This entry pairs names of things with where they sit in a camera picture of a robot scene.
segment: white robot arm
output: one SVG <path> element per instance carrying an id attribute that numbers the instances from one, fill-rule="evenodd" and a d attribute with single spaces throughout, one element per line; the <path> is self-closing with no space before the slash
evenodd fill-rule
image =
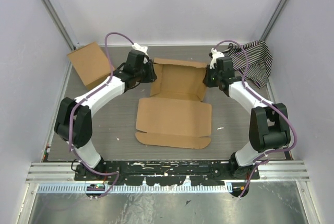
<path id="1" fill-rule="evenodd" d="M 288 117 L 287 108 L 282 103 L 274 104 L 263 98 L 247 82 L 241 81 L 241 77 L 235 77 L 232 59 L 221 54 L 212 53 L 210 56 L 218 56 L 207 65 L 206 75 L 203 80 L 207 87 L 219 87 L 227 96 L 236 100 L 249 114 L 249 142 L 239 151 L 233 153 L 229 160 L 230 172 L 233 175 L 243 175 L 244 171 L 253 166 L 254 160 L 261 154 L 271 149 L 278 149 L 290 143 L 290 130 L 286 121 L 273 109 L 263 102 L 273 105 Z"/>
<path id="2" fill-rule="evenodd" d="M 113 72 L 110 82 L 108 82 L 110 79 L 108 77 L 102 84 L 82 96 L 75 99 L 64 98 L 58 110 L 54 130 L 68 142 L 71 110 L 79 101 L 85 100 L 75 112 L 72 144 L 78 156 L 90 168 L 98 172 L 104 172 L 104 168 L 103 159 L 95 150 L 91 140 L 93 116 L 115 97 L 133 89 L 139 83 L 154 82 L 157 78 L 153 69 L 153 61 L 147 55 L 147 47 L 135 43 L 133 48 L 126 62 Z"/>

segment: white wall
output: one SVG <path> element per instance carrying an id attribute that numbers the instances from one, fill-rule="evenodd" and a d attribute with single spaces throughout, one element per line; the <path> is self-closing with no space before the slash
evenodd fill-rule
<path id="1" fill-rule="evenodd" d="M 333 223 L 334 0 L 290 0 L 267 40 L 272 84 L 288 106 L 319 210 Z"/>
<path id="2" fill-rule="evenodd" d="M 40 0 L 0 0 L 0 218 L 14 222 L 39 161 L 70 51 Z"/>
<path id="3" fill-rule="evenodd" d="M 144 44 L 259 39 L 279 0 L 52 0 L 75 44 L 110 31 Z M 127 44 L 120 37 L 110 43 Z"/>

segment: cardboard piece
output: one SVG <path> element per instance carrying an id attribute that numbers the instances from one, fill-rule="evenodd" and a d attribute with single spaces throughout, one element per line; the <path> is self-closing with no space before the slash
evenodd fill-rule
<path id="1" fill-rule="evenodd" d="M 205 63 L 154 59 L 151 97 L 139 100 L 136 133 L 146 145 L 202 149 L 211 142 L 211 105 L 203 103 Z"/>
<path id="2" fill-rule="evenodd" d="M 88 90 L 98 86 L 110 74 L 108 59 L 96 42 L 74 50 L 67 56 Z"/>

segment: black and white striped fabric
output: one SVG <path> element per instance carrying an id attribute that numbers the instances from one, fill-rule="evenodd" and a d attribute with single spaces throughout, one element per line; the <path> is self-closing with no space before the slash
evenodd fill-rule
<path id="1" fill-rule="evenodd" d="M 264 41 L 252 41 L 243 45 L 249 62 L 249 68 L 246 75 L 259 88 L 264 87 L 270 76 L 272 56 L 269 48 Z M 224 56 L 230 56 L 233 62 L 233 68 L 242 75 L 246 68 L 245 55 L 241 48 L 233 43 L 229 44 L 229 48 L 223 51 Z"/>

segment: gray floor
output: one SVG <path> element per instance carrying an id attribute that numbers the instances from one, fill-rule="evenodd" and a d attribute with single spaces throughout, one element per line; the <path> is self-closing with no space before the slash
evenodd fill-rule
<path id="1" fill-rule="evenodd" d="M 126 60 L 130 48 L 110 48 L 114 66 Z M 162 57 L 176 60 L 209 63 L 209 46 L 153 46 L 150 58 Z M 268 97 L 266 89 L 255 89 Z M 72 70 L 66 97 L 75 98 L 86 93 L 79 76 Z M 218 88 L 207 90 L 205 102 L 212 104 L 212 134 L 208 147 L 200 150 L 146 146 L 135 138 L 138 99 L 149 97 L 150 84 L 141 84 L 109 102 L 93 118 L 93 143 L 105 160 L 119 159 L 229 159 L 231 153 L 248 142 L 249 114 Z M 54 135 L 49 160 L 72 160 L 67 144 Z M 283 153 L 270 158 L 284 159 Z"/>
<path id="2" fill-rule="evenodd" d="M 242 200 L 229 193 L 37 194 L 29 224 L 306 224 L 295 182 L 252 183 Z"/>

